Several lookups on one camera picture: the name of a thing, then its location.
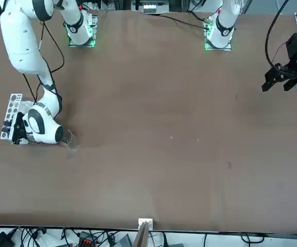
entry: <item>black cable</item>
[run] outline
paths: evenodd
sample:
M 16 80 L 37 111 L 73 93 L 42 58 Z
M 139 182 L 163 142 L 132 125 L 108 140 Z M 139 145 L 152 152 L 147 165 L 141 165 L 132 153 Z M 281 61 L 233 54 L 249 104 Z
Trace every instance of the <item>black cable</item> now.
M 68 243 L 67 236 L 66 236 L 66 228 L 65 228 L 65 227 L 64 227 L 64 229 L 62 230 L 62 232 L 64 233 L 64 238 L 65 238 L 66 244 L 67 244 L 69 247 L 73 247 L 73 245 L 70 245 L 70 244 Z
M 20 247 L 24 247 L 24 239 L 23 239 L 24 231 L 25 231 L 25 229 L 23 229 L 21 231 L 21 236 L 20 236 L 21 244 L 20 244 Z
M 218 10 L 220 10 L 221 9 L 221 7 L 222 7 L 222 5 L 216 10 L 216 12 L 215 13 L 217 13 L 218 12 Z
M 12 229 L 11 231 L 8 232 L 8 237 L 11 239 L 14 235 L 14 233 L 16 232 L 16 230 L 18 230 L 20 227 L 16 227 L 14 229 Z
M 278 49 L 276 50 L 276 53 L 275 53 L 275 55 L 274 55 L 274 57 L 273 57 L 273 59 L 272 59 L 272 63 L 273 63 L 273 61 L 274 61 L 274 59 L 275 59 L 275 57 L 276 57 L 276 54 L 277 54 L 278 50 L 279 50 L 285 43 L 287 43 L 287 41 L 284 42 L 284 43 L 282 43 L 282 44 L 278 47 Z
M 45 22 L 43 22 L 43 24 L 42 24 L 41 41 L 43 40 L 44 25 L 45 25 Z
M 61 64 L 58 68 L 56 68 L 56 69 L 54 69 L 54 70 L 51 71 L 51 73 L 54 73 L 54 72 L 60 70 L 60 69 L 64 66 L 64 64 L 65 64 L 65 57 L 64 57 L 64 54 L 62 53 L 62 51 L 61 51 L 59 45 L 57 44 L 56 40 L 54 39 L 54 37 L 53 37 L 52 34 L 50 33 L 50 30 L 47 28 L 46 24 L 43 23 L 43 25 L 44 25 L 44 27 L 46 28 L 47 32 L 49 33 L 51 39 L 54 41 L 56 47 L 58 48 L 58 50 L 59 50 L 59 52 L 60 52 L 60 54 L 61 54 L 61 56 L 62 56 L 62 64 Z
M 39 84 L 37 85 L 37 88 L 36 88 L 36 95 L 35 95 L 35 100 L 36 100 L 36 101 L 37 101 L 37 97 L 38 97 L 38 93 L 39 93 L 40 85 L 41 85 L 41 83 L 39 83 Z
M 205 241 L 206 241 L 206 237 L 207 237 L 207 235 L 208 235 L 208 234 L 205 234 L 205 235 L 204 235 L 203 247 L 205 247 Z
M 163 234 L 163 247 L 169 247 L 167 236 L 165 235 L 164 232 L 162 232 L 162 234 Z
M 88 5 L 86 5 L 86 4 L 84 4 L 84 3 L 82 3 L 81 5 L 84 5 L 84 6 L 86 7 L 87 10 L 91 10 L 91 9 L 88 7 Z
M 205 18 L 200 18 L 200 17 L 198 17 L 198 15 L 195 14 L 193 11 L 190 11 L 189 13 L 191 13 L 191 14 L 192 14 L 196 19 L 198 19 L 199 21 L 202 21 L 202 22 L 205 21 Z
M 114 232 L 114 233 L 112 233 L 110 236 L 114 236 L 115 234 L 117 234 L 117 233 L 119 233 L 120 231 L 116 231 L 116 232 Z M 106 242 L 108 240 L 108 238 L 106 238 L 104 241 L 102 241 L 101 243 L 100 243 L 100 245 L 98 245 L 97 247 L 100 247 L 104 242 Z
M 37 247 L 40 247 L 39 243 L 37 243 L 36 238 L 33 236 L 38 230 L 36 230 L 34 233 L 32 232 L 32 230 L 27 230 L 27 233 L 30 235 L 30 237 L 34 240 L 35 244 Z
M 250 245 L 251 245 L 252 243 L 262 243 L 262 242 L 265 240 L 265 237 L 263 236 L 262 239 L 261 239 L 260 241 L 251 241 L 251 240 L 250 240 L 250 237 L 249 237 L 249 235 L 248 235 L 247 233 L 241 233 L 241 239 L 242 239 L 242 241 L 243 241 L 244 243 L 247 243 L 247 244 L 248 244 L 248 247 L 250 247 Z
M 152 236 L 152 232 L 149 232 L 149 234 L 150 234 L 150 237 L 152 238 L 153 246 L 155 247 L 155 242 L 154 242 L 154 238 L 153 238 L 153 236 Z
M 25 74 L 23 74 L 23 76 L 24 76 L 24 78 L 25 78 L 25 80 L 26 80 L 26 83 L 27 83 L 27 85 L 28 85 L 28 87 L 29 87 L 29 90 L 30 90 L 31 95 L 33 96 L 34 103 L 36 103 L 36 98 L 35 98 L 35 96 L 34 96 L 33 90 L 31 89 L 31 87 L 30 87 L 30 85 L 29 85 L 29 82 L 28 82 L 28 80 L 27 80 L 27 77 L 25 76 Z
M 201 7 L 202 7 L 205 4 L 205 2 L 206 2 L 206 0 L 200 0 L 200 1 L 198 1 L 198 3 L 191 9 L 190 12 L 194 11 L 199 6 L 200 3 L 202 3 L 201 4 Z
M 269 40 L 269 37 L 270 37 L 270 33 L 272 31 L 272 28 L 278 18 L 278 16 L 281 14 L 282 10 L 284 9 L 284 7 L 287 5 L 287 3 L 289 2 L 289 0 L 285 0 L 284 3 L 282 4 L 282 6 L 280 7 L 280 9 L 278 10 L 277 14 L 275 15 L 272 23 L 271 23 L 271 26 L 269 27 L 268 31 L 267 31 L 267 35 L 266 35 L 266 41 L 265 41 L 265 55 L 266 55 L 266 59 L 268 61 L 268 63 L 271 65 L 271 67 L 277 71 L 278 73 L 280 73 L 281 75 L 285 75 L 287 76 L 289 79 L 295 79 L 296 78 L 296 75 L 293 74 L 293 73 L 287 73 L 287 72 L 284 72 L 282 70 L 280 70 L 279 68 L 277 68 L 271 61 L 269 55 L 268 55 L 268 40 Z
M 206 27 L 201 27 L 201 26 L 198 26 L 198 25 L 194 25 L 194 24 L 191 24 L 191 23 L 188 23 L 188 22 L 184 22 L 184 21 L 181 21 L 181 20 L 175 19 L 173 17 L 166 16 L 166 15 L 155 15 L 155 16 L 160 16 L 160 17 L 168 18 L 168 19 L 174 20 L 176 22 L 183 23 L 183 24 L 188 25 L 188 26 L 198 27 L 198 28 L 201 28 L 201 29 L 208 30 L 208 28 L 206 28 Z

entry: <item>white perforated bracket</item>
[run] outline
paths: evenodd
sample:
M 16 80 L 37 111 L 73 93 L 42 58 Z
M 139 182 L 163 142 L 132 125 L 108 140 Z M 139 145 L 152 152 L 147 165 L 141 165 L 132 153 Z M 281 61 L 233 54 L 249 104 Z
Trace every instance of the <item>white perforated bracket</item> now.
M 1 139 L 9 139 L 10 128 L 14 115 L 19 111 L 20 103 L 23 98 L 22 94 L 11 94 L 8 107 L 6 109 L 3 127 L 1 130 Z

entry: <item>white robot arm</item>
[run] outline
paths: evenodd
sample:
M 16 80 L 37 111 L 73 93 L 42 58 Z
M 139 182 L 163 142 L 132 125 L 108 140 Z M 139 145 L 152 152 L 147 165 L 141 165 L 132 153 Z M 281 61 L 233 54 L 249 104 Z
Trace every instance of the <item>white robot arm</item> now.
M 66 25 L 72 31 L 75 44 L 84 44 L 92 34 L 87 32 L 87 14 L 79 10 L 75 0 L 55 1 Z M 55 122 L 62 110 L 62 98 L 57 92 L 48 64 L 41 56 L 29 18 L 40 21 L 51 19 L 52 0 L 0 0 L 0 23 L 3 40 L 11 64 L 22 74 L 37 75 L 44 95 L 27 112 L 18 111 L 12 119 L 12 142 L 19 144 L 24 138 L 31 143 L 59 143 L 67 135 Z
M 211 29 L 207 41 L 215 48 L 225 48 L 232 38 L 235 21 L 240 14 L 241 5 L 239 0 L 223 0 L 220 11 L 213 16 L 214 26 Z

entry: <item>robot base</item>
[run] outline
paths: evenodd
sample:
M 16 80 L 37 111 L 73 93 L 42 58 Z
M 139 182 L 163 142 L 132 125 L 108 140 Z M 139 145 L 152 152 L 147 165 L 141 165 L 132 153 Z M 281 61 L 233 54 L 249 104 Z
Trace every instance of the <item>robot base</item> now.
M 203 30 L 204 49 L 205 50 L 226 50 L 226 51 L 232 50 L 231 40 L 229 41 L 229 44 L 226 47 L 220 49 L 220 48 L 216 48 L 215 46 L 213 46 L 207 39 L 207 37 L 210 35 L 211 29 L 214 27 L 214 21 L 212 20 L 212 17 L 205 19 L 205 21 L 203 22 L 203 27 L 208 28 L 208 30 L 205 30 L 205 29 Z
M 91 17 L 91 18 L 89 18 L 88 32 L 90 34 L 92 34 L 92 38 L 90 38 L 85 44 L 82 44 L 82 45 L 74 44 L 73 41 L 70 38 L 71 36 L 69 35 L 70 30 L 67 28 L 66 25 L 64 25 L 64 27 L 67 30 L 67 34 L 68 34 L 68 38 L 69 38 L 69 42 L 68 42 L 69 47 L 95 47 L 99 19 L 98 19 L 97 15 L 92 15 L 92 14 L 89 14 L 89 13 L 88 13 L 88 17 Z

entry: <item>brown table surface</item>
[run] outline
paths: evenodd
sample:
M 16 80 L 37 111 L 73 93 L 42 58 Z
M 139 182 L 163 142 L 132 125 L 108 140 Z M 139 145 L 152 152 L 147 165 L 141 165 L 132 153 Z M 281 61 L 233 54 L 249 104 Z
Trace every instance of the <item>brown table surface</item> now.
M 204 50 L 200 29 L 110 11 L 95 48 L 68 48 L 57 12 L 57 120 L 79 146 L 0 140 L 0 224 L 136 228 L 147 217 L 163 230 L 297 233 L 297 93 L 261 92 L 272 19 L 241 15 L 222 52 Z M 296 31 L 280 16 L 270 56 Z M 60 65 L 47 32 L 42 54 Z M 287 62 L 284 47 L 276 60 Z M 30 97 L 0 31 L 0 130 L 10 93 Z

